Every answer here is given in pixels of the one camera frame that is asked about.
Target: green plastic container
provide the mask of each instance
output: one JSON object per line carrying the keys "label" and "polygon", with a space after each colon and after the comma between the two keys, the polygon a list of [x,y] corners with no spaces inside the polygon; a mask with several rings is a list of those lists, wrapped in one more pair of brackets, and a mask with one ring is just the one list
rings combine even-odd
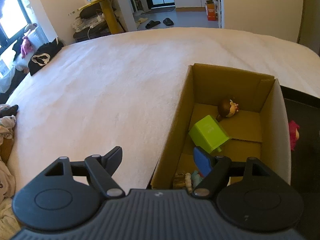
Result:
{"label": "green plastic container", "polygon": [[220,127],[216,119],[210,115],[197,122],[189,132],[196,146],[200,146],[207,153],[214,150],[221,152],[220,146],[231,139]]}

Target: table leg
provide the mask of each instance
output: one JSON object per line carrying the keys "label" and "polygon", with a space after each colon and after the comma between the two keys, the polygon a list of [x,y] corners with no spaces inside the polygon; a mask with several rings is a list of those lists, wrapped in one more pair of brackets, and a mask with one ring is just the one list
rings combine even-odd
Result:
{"label": "table leg", "polygon": [[100,2],[101,9],[104,14],[104,18],[108,23],[109,30],[111,34],[121,33],[118,22],[116,20],[116,16],[113,12],[110,0],[103,0]]}

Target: black tray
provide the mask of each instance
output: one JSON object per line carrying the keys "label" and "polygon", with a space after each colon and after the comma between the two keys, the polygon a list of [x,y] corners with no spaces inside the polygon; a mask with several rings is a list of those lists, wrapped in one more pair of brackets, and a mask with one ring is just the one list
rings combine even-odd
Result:
{"label": "black tray", "polygon": [[283,86],[281,90],[288,121],[300,126],[300,138],[291,152],[291,186],[304,201],[297,229],[307,239],[320,239],[320,98]]}

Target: gray floor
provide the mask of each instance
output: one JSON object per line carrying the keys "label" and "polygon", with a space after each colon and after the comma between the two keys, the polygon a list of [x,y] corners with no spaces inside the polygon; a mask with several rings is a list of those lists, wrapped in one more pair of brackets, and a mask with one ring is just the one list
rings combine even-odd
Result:
{"label": "gray floor", "polygon": [[[161,23],[152,29],[164,29],[164,28],[173,28],[173,27],[205,27],[205,28],[218,28],[218,22],[208,21],[207,15],[205,12],[162,12],[154,14],[141,14],[134,17],[135,20],[139,18],[148,18],[148,20],[139,25],[138,31],[146,30],[146,24],[150,21],[160,21]],[[174,25],[167,27],[163,20],[165,18],[170,18]]]}

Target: mattress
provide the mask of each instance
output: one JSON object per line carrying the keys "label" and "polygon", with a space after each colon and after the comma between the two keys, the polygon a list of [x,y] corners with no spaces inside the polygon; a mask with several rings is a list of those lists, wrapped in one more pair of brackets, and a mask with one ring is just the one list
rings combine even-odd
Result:
{"label": "mattress", "polygon": [[123,148],[113,179],[145,188],[179,101],[188,65],[205,63],[274,75],[320,96],[320,59],[289,41],[213,28],[130,32],[64,47],[10,96],[19,105],[8,167],[21,189],[59,156],[71,161]]}

